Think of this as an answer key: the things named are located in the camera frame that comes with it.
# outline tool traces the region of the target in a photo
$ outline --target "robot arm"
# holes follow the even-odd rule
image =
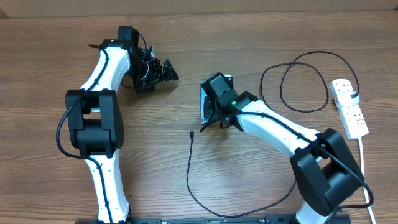
[[[129,75],[138,93],[155,90],[161,81],[178,80],[169,60],[160,65],[154,47],[138,47],[138,36],[131,26],[120,26],[118,39],[104,40],[99,46],[99,61],[88,81],[66,94],[67,109],[72,107],[68,113],[70,140],[85,158],[94,180],[99,206],[95,223],[132,223],[119,167],[124,126],[116,93],[123,78]],[[101,119],[85,119],[83,115],[89,113],[100,113]]]
[[[208,77],[201,83],[201,88],[205,93],[202,96],[203,114],[208,119],[220,119],[227,127],[233,125],[240,131],[253,134],[290,159],[298,189],[305,200],[296,213],[295,222],[324,223],[340,203],[361,186],[356,177],[335,161],[322,168],[318,164],[321,158],[328,158],[318,150],[323,147],[364,180],[342,135],[336,131],[328,129],[319,133],[287,120],[254,95],[248,92],[238,95],[233,88],[232,78],[227,78],[222,73]],[[281,123],[305,136],[313,144],[299,138]]]

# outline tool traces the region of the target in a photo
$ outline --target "white power strip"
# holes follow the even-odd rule
[[[337,79],[330,83],[331,93],[335,99],[341,121],[343,122],[344,129],[346,130],[349,139],[358,139],[359,153],[361,157],[361,172],[365,176],[363,145],[361,137],[369,133],[366,126],[365,119],[363,118],[361,108],[359,108],[359,96],[352,98],[351,95],[355,94],[353,86],[349,80]],[[368,191],[363,187],[365,194],[365,201],[369,203]],[[376,224],[371,207],[368,207],[369,216],[371,217],[372,224]]]

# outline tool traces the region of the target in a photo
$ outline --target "black cable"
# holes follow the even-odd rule
[[[283,85],[283,82],[284,82],[284,78],[285,78],[285,77],[282,79],[282,83],[281,83],[281,85],[280,85],[280,98],[282,99],[282,102],[284,102],[284,104],[285,104],[288,108],[290,108],[290,109],[292,109],[292,110],[294,110],[294,111],[302,112],[302,113],[311,113],[311,112],[315,112],[315,111],[322,110],[322,109],[328,104],[328,102],[329,102],[329,90],[328,90],[328,85],[326,84],[325,80],[323,79],[321,73],[318,71],[317,68],[315,68],[314,66],[312,66],[312,65],[310,65],[310,64],[302,63],[302,62],[281,63],[281,64],[278,64],[278,65],[273,65],[273,66],[271,66],[271,67],[268,67],[268,68],[264,71],[264,73],[263,73],[262,76],[261,76],[261,81],[260,81],[260,95],[261,95],[261,98],[262,98],[263,102],[264,102],[272,111],[274,111],[274,110],[268,105],[266,99],[264,98],[264,95],[262,94],[262,81],[263,81],[263,79],[264,79],[264,75],[266,74],[266,72],[267,72],[268,70],[270,70],[270,69],[272,69],[272,68],[279,67],[279,66],[283,66],[283,65],[289,65],[289,66],[292,66],[292,65],[305,65],[305,66],[308,66],[308,67],[314,69],[314,70],[318,73],[319,77],[321,78],[321,80],[322,80],[322,82],[323,82],[323,86],[325,87],[325,91],[326,91],[326,102],[325,102],[325,104],[324,104],[323,106],[321,106],[321,107],[318,108],[318,109],[314,109],[314,110],[298,110],[298,109],[295,109],[295,108],[291,107],[290,105],[288,105],[288,104],[284,101],[284,99],[283,99],[283,97],[282,97],[282,85]]]
[[[141,37],[141,39],[142,39],[142,41],[144,43],[144,55],[142,57],[139,57],[139,60],[144,60],[146,58],[146,56],[147,56],[146,55],[146,50],[148,49],[147,48],[147,42],[145,41],[145,38],[144,38],[144,36],[142,34],[138,33],[138,35]],[[124,74],[124,76],[122,77],[121,85],[124,88],[129,88],[129,89],[135,90],[134,86],[128,86],[128,85],[124,84],[124,77],[126,77],[126,76],[127,76],[127,74]]]
[[[270,205],[267,205],[265,207],[258,208],[258,209],[255,209],[255,210],[252,210],[252,211],[249,211],[249,212],[245,212],[245,213],[242,213],[240,215],[221,215],[219,213],[213,212],[212,210],[210,210],[209,208],[205,207],[202,203],[200,203],[198,201],[198,199],[192,194],[191,188],[189,187],[188,179],[189,179],[189,169],[190,169],[190,165],[191,165],[192,146],[193,146],[193,137],[194,137],[194,132],[193,131],[191,131],[190,137],[191,137],[191,148],[190,148],[190,152],[189,152],[189,160],[188,160],[188,168],[187,168],[187,189],[188,189],[189,194],[191,195],[191,197],[194,199],[194,201],[196,201],[196,203],[198,205],[200,205],[202,208],[204,208],[206,211],[212,213],[213,215],[216,215],[218,217],[223,217],[223,218],[238,218],[238,217],[242,217],[242,216],[245,216],[245,215],[249,215],[249,214],[252,214],[252,213],[255,213],[255,212],[259,212],[259,211],[265,210],[267,208],[271,208],[271,207],[283,202],[290,195],[290,193],[292,193],[292,191],[293,191],[293,189],[294,189],[294,187],[296,185],[296,181],[294,181],[293,186],[290,188],[289,192],[287,192],[285,197],[283,197],[279,201],[274,202],[274,203],[272,203]]]
[[[99,176],[101,177],[102,191],[103,191],[103,194],[104,194],[105,207],[106,207],[106,209],[107,209],[107,211],[108,211],[109,221],[110,221],[110,224],[113,224],[111,209],[110,209],[110,207],[109,207],[109,201],[108,201],[108,198],[107,198],[107,196],[106,196],[105,180],[104,180],[104,175],[103,175],[103,173],[102,173],[101,165],[100,165],[95,159],[93,159],[93,158],[91,158],[91,157],[89,157],[89,156],[88,156],[88,157],[84,157],[84,156],[78,156],[78,155],[74,155],[74,154],[68,153],[67,151],[65,151],[65,150],[63,149],[63,147],[62,147],[62,145],[61,145],[61,142],[60,142],[60,133],[61,133],[62,125],[63,125],[63,123],[65,122],[66,118],[68,117],[68,114],[70,113],[70,111],[72,110],[72,108],[73,108],[74,106],[76,106],[78,103],[80,103],[81,99],[83,99],[83,97],[84,97],[85,95],[87,95],[87,93],[90,92],[90,91],[98,84],[98,81],[100,80],[100,78],[102,77],[103,73],[105,72],[106,66],[108,66],[109,56],[108,56],[108,53],[105,51],[105,49],[102,48],[102,47],[100,47],[100,46],[93,45],[93,44],[90,44],[90,45],[88,45],[88,46],[89,46],[89,47],[92,47],[92,48],[97,48],[97,49],[99,49],[99,50],[101,50],[101,51],[104,52],[104,54],[105,54],[105,64],[104,64],[104,67],[103,67],[102,70],[100,71],[98,77],[97,77],[96,79],[94,79],[93,84],[92,84],[90,87],[88,87],[88,88],[80,95],[79,99],[77,99],[77,100],[71,105],[71,107],[69,107],[69,108],[66,110],[66,112],[63,114],[63,116],[62,116],[62,118],[61,118],[61,120],[60,120],[60,122],[59,122],[59,124],[58,124],[58,127],[57,127],[57,132],[56,132],[56,134],[55,134],[55,141],[57,142],[57,146],[58,146],[59,150],[60,150],[64,155],[66,155],[66,156],[68,156],[68,157],[71,157],[71,158],[75,158],[75,159],[88,159],[89,161],[94,162],[94,164],[96,165],[96,168],[97,168],[98,171],[99,171]]]
[[[346,165],[344,165],[340,160],[338,160],[334,155],[332,155],[330,152],[328,152],[327,150],[325,150],[324,148],[318,146],[317,144],[315,144],[313,141],[309,140],[308,138],[306,138],[305,136],[303,136],[301,133],[297,132],[296,130],[292,129],[290,126],[288,126],[287,124],[283,123],[282,121],[280,121],[279,119],[265,114],[265,113],[257,113],[257,112],[238,112],[236,114],[228,114],[228,115],[224,115],[221,116],[219,118],[219,120],[224,120],[225,118],[231,118],[233,116],[238,116],[238,115],[255,115],[255,116],[261,116],[263,118],[269,118],[273,121],[275,121],[276,123],[280,124],[282,127],[284,127],[285,129],[289,130],[291,133],[293,133],[294,135],[296,135],[298,138],[303,139],[304,141],[310,143],[313,147],[317,148],[318,150],[320,150],[322,153],[324,153],[325,155],[327,155],[328,157],[330,157],[331,160],[333,160],[335,163],[337,163],[340,167],[342,167],[344,170],[347,170],[353,177],[355,177],[355,179],[357,179],[359,181],[359,183],[368,191],[369,193],[369,203],[363,204],[363,205],[343,205],[343,206],[339,206],[337,209],[338,210],[342,210],[344,208],[368,208],[369,206],[371,206],[374,202],[374,195],[370,189],[370,187],[365,183],[365,181],[361,180],[351,169],[349,169]]]
[[[212,121],[212,119],[213,119],[213,117],[214,117],[215,114],[216,114],[216,113],[215,113],[215,111],[214,111],[213,114],[211,114],[210,119],[206,122],[205,125],[203,125],[203,127],[201,127],[201,129],[200,129],[199,132],[203,132],[207,127],[209,127],[210,125],[212,125],[212,124],[214,124],[215,122],[219,121],[219,120]]]
[[[130,89],[135,90],[134,86],[127,86],[127,85],[124,84],[124,77],[126,77],[126,76],[127,76],[127,74],[125,74],[125,75],[123,76],[123,78],[122,78],[122,82],[121,82],[122,86],[123,86],[124,88],[130,88]]]
[[[261,98],[262,98],[263,102],[264,102],[270,109],[272,109],[272,108],[267,104],[267,102],[265,101],[264,95],[262,94],[262,81],[263,81],[263,79],[264,79],[264,75],[266,74],[266,72],[267,72],[268,70],[270,70],[271,68],[275,68],[275,67],[279,67],[279,66],[283,66],[283,65],[289,65],[289,67],[287,68],[287,70],[286,70],[285,73],[284,73],[284,76],[282,77],[282,81],[281,81],[281,83],[280,83],[280,89],[279,89],[280,99],[282,100],[282,102],[284,103],[285,106],[287,106],[288,108],[290,108],[290,109],[292,109],[292,110],[294,110],[294,111],[298,111],[298,112],[302,112],[302,113],[311,113],[311,112],[315,112],[315,111],[322,110],[322,109],[328,104],[328,100],[329,100],[329,94],[328,94],[328,90],[327,90],[328,88],[327,88],[327,85],[326,85],[325,80],[323,79],[321,73],[320,73],[315,67],[313,67],[312,65],[309,65],[309,64],[307,64],[307,63],[296,62],[300,57],[303,57],[304,55],[308,55],[308,54],[331,54],[331,55],[334,55],[334,56],[340,58],[342,61],[344,61],[344,63],[347,64],[347,66],[348,66],[349,69],[351,70],[352,74],[354,75],[354,78],[355,78],[355,81],[356,81],[356,85],[357,85],[357,87],[358,87],[358,91],[357,91],[355,94],[352,94],[351,97],[352,97],[352,98],[355,98],[355,97],[357,97],[357,96],[359,95],[359,81],[358,81],[358,78],[357,78],[356,73],[355,73],[354,69],[352,68],[352,66],[351,66],[342,56],[340,56],[340,55],[338,55],[338,54],[335,54],[335,53],[333,53],[333,52],[327,52],[327,51],[323,51],[323,50],[318,50],[318,51],[313,51],[313,52],[304,53],[304,54],[302,54],[302,55],[299,55],[296,59],[294,59],[293,62],[290,62],[290,63],[282,63],[282,64],[274,65],[274,66],[268,67],[268,68],[264,71],[264,73],[262,74],[262,77],[261,77],[261,81],[260,81],[260,94],[261,94]],[[293,65],[296,65],[296,64],[298,64],[298,65],[306,65],[306,66],[308,66],[308,67],[313,68],[313,69],[318,73],[319,77],[322,79],[323,85],[325,86],[325,89],[326,89],[326,102],[325,102],[325,104],[324,104],[322,107],[320,107],[320,108],[318,108],[318,109],[315,109],[315,110],[298,110],[298,109],[295,109],[295,108],[291,107],[291,106],[290,106],[289,104],[287,104],[286,101],[284,100],[284,97],[283,97],[283,94],[282,94],[282,87],[283,87],[283,84],[284,84],[284,80],[285,80],[285,77],[286,77],[287,72],[293,67]]]
[[[147,42],[145,41],[144,36],[140,33],[138,33],[138,35],[141,37],[142,41],[144,42],[145,49],[147,49]]]
[[[325,223],[329,223],[332,222],[332,219],[334,219],[334,217],[337,215],[337,212],[343,212],[342,210],[336,208],[334,209],[330,215],[328,216],[328,218],[325,220]]]

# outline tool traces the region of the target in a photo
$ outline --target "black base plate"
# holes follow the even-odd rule
[[[134,219],[134,224],[296,224],[295,215],[266,215],[264,218]],[[326,224],[351,224],[349,215],[336,215]]]

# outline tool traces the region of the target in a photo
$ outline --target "white cable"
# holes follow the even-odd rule
[[[363,145],[362,145],[361,138],[358,138],[358,143],[359,143],[359,154],[361,156],[361,172],[362,172],[362,175],[365,176],[365,161],[364,161],[364,156],[363,156]],[[369,203],[368,191],[364,187],[363,187],[363,192],[365,194],[365,202]],[[372,220],[372,224],[376,224],[376,220],[374,219],[373,211],[370,206],[368,207],[368,211],[369,211],[369,215]]]

